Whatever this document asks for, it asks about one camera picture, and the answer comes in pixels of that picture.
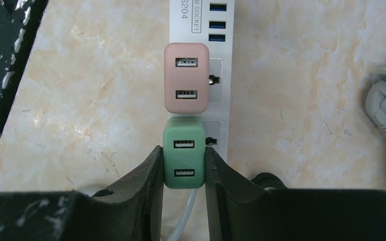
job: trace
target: marble surface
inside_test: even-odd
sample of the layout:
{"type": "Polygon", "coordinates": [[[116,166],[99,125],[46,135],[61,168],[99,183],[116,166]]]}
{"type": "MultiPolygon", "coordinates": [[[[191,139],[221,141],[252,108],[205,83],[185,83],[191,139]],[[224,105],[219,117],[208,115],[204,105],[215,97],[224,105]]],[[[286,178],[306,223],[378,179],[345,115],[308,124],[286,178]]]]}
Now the marble surface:
{"type": "MultiPolygon", "coordinates": [[[[0,191],[104,187],[162,143],[169,2],[50,0],[0,141],[0,191]]],[[[386,190],[363,107],[386,0],[236,1],[228,163],[288,187],[386,190]]],[[[188,190],[165,188],[162,235],[188,190]]],[[[181,240],[208,239],[204,189],[181,240]]]]}

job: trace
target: wall adapter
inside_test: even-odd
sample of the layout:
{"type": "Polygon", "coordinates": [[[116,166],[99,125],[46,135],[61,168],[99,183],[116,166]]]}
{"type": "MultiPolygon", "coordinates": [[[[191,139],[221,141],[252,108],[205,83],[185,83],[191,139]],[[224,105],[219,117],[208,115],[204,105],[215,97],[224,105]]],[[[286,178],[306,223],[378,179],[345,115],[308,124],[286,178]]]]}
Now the wall adapter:
{"type": "Polygon", "coordinates": [[[202,113],[209,102],[209,49],[202,43],[166,46],[165,107],[171,113],[202,113]]]}
{"type": "Polygon", "coordinates": [[[205,181],[205,130],[195,117],[174,117],[163,131],[165,184],[171,189],[195,189],[205,181]]]}

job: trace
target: usb port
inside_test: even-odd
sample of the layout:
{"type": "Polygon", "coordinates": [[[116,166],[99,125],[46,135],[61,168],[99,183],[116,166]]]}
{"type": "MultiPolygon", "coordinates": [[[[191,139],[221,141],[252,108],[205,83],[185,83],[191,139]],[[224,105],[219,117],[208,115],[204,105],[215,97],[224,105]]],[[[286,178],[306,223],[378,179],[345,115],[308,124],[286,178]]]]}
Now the usb port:
{"type": "Polygon", "coordinates": [[[209,34],[211,42],[225,42],[225,34],[209,34]]]}
{"type": "Polygon", "coordinates": [[[209,10],[226,12],[227,4],[210,4],[209,10]]]}
{"type": "Polygon", "coordinates": [[[209,21],[210,29],[225,29],[226,22],[221,21],[209,21]]]}
{"type": "Polygon", "coordinates": [[[174,141],[174,149],[194,148],[194,141],[174,141]]]}
{"type": "Polygon", "coordinates": [[[194,177],[194,169],[175,169],[175,177],[194,177]]]}
{"type": "Polygon", "coordinates": [[[197,67],[198,59],[197,58],[176,58],[175,66],[176,67],[197,67]]]}
{"type": "Polygon", "coordinates": [[[197,90],[177,90],[177,99],[197,99],[197,90]]]}

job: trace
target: peeling paint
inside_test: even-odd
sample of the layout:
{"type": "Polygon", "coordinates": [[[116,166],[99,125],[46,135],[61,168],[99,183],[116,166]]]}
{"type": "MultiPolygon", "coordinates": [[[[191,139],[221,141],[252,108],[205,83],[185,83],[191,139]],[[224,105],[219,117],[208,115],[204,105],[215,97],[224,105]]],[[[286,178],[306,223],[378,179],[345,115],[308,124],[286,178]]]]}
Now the peeling paint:
{"type": "Polygon", "coordinates": [[[26,217],[23,215],[16,221],[16,225],[18,227],[22,227],[24,225],[24,222],[26,221],[26,217]]]}
{"type": "Polygon", "coordinates": [[[11,54],[11,65],[13,65],[16,62],[16,56],[14,54],[11,54]]]}
{"type": "Polygon", "coordinates": [[[2,89],[5,89],[7,87],[12,74],[13,74],[12,72],[6,73],[6,75],[4,76],[4,79],[2,80],[2,89]]]}
{"type": "Polygon", "coordinates": [[[65,212],[66,212],[66,208],[63,207],[63,208],[61,208],[60,210],[56,211],[54,215],[62,215],[62,214],[65,213],[65,212]]]}
{"type": "Polygon", "coordinates": [[[60,197],[60,199],[58,199],[58,206],[59,207],[62,207],[64,205],[64,199],[65,199],[64,196],[62,196],[62,197],[60,197]]]}
{"type": "Polygon", "coordinates": [[[16,10],[21,9],[26,2],[27,0],[18,0],[16,5],[16,10]]]}
{"type": "Polygon", "coordinates": [[[61,224],[62,221],[58,218],[50,217],[50,216],[45,216],[45,220],[50,221],[51,223],[54,224],[54,230],[55,231],[60,231],[61,230],[61,224]]]}
{"type": "Polygon", "coordinates": [[[21,42],[23,41],[23,36],[24,36],[24,32],[25,32],[26,30],[24,30],[24,29],[20,29],[20,32],[19,32],[19,37],[16,39],[16,41],[14,42],[14,51],[16,52],[16,53],[18,53],[19,52],[19,50],[20,50],[20,47],[21,47],[21,42]]]}
{"type": "Polygon", "coordinates": [[[23,25],[25,26],[30,19],[30,7],[27,8],[26,11],[24,11],[24,20],[23,20],[23,25]]]}
{"type": "Polygon", "coordinates": [[[45,207],[48,206],[49,200],[48,199],[42,199],[42,201],[39,203],[39,207],[45,207]]]}
{"type": "Polygon", "coordinates": [[[2,232],[4,230],[5,226],[4,225],[1,225],[0,226],[0,232],[2,232]]]}

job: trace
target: power strip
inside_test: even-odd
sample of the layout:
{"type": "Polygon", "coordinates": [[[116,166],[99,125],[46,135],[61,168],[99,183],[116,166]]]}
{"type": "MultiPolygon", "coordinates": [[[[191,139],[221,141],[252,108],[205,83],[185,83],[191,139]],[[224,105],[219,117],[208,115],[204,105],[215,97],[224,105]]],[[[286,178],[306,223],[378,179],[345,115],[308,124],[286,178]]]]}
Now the power strip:
{"type": "Polygon", "coordinates": [[[202,120],[206,143],[227,162],[231,97],[231,62],[234,0],[170,0],[169,42],[203,43],[209,48],[209,75],[218,83],[209,86],[209,106],[195,116],[202,120]]]}

